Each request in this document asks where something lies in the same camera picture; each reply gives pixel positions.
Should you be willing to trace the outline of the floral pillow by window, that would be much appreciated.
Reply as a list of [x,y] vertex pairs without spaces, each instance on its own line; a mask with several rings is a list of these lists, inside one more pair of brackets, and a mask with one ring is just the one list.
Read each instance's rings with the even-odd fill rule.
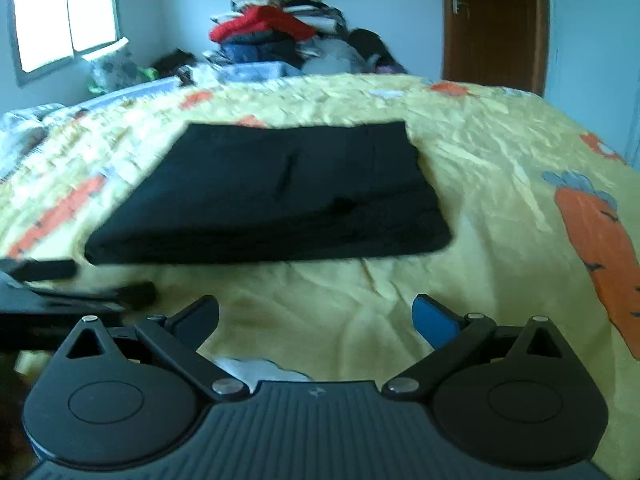
[[89,69],[89,89],[93,93],[111,93],[145,82],[144,71],[134,62],[127,38],[86,54],[82,60]]

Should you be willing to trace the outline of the pile of clothes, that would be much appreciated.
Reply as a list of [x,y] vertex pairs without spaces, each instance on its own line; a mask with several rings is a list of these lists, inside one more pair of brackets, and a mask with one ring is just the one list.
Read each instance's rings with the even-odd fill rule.
[[376,32],[322,0],[231,0],[208,34],[231,64],[284,63],[305,75],[404,74]]

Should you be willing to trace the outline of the green plastic chair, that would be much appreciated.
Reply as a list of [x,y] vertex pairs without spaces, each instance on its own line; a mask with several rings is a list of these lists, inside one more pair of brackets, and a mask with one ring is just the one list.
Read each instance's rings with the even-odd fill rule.
[[124,90],[137,84],[147,84],[158,79],[158,71],[155,68],[138,68],[136,76],[120,73],[112,73],[111,76],[96,80],[96,76],[90,75],[88,90],[93,96],[105,96],[107,93]]

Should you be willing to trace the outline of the white crumpled blanket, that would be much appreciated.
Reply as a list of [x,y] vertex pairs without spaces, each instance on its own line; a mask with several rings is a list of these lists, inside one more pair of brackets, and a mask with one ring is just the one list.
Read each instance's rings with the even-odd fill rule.
[[64,110],[62,104],[50,103],[10,110],[1,116],[2,179],[48,136],[50,117],[59,110]]

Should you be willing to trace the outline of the brown wooden door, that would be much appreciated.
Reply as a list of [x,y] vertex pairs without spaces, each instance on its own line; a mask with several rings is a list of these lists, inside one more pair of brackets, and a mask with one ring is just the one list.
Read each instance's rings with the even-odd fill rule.
[[549,0],[444,0],[442,78],[544,93]]

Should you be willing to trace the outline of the window with grey frame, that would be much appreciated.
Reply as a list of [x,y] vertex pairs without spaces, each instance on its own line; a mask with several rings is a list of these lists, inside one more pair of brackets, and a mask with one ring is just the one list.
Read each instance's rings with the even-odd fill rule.
[[122,39],[117,0],[8,0],[20,87]]

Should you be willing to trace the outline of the black pants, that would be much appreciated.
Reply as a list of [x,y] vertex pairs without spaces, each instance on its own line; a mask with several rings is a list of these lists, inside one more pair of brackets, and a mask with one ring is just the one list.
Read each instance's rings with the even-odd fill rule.
[[88,238],[92,264],[421,255],[449,226],[403,122],[192,124]]

